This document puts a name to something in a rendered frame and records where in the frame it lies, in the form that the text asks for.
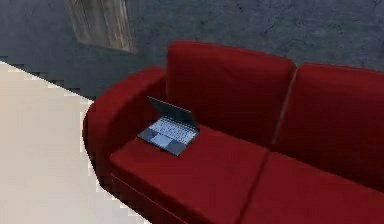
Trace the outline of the grey open laptop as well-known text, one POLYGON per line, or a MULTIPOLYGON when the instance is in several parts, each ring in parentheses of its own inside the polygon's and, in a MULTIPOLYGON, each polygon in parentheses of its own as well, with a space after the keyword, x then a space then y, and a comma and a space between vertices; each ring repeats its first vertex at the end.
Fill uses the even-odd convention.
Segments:
POLYGON ((198 123, 190 110, 148 96, 160 118, 137 137, 170 154, 179 156, 200 134, 198 123))

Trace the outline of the red sofa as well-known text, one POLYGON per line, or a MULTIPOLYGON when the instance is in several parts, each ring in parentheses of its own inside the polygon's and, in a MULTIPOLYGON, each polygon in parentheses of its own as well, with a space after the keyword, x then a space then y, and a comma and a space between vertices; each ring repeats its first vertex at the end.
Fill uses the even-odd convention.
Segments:
POLYGON ((384 71, 179 40, 118 82, 82 137, 100 185, 152 224, 384 224, 384 71), (190 110, 175 156, 148 96, 190 110))

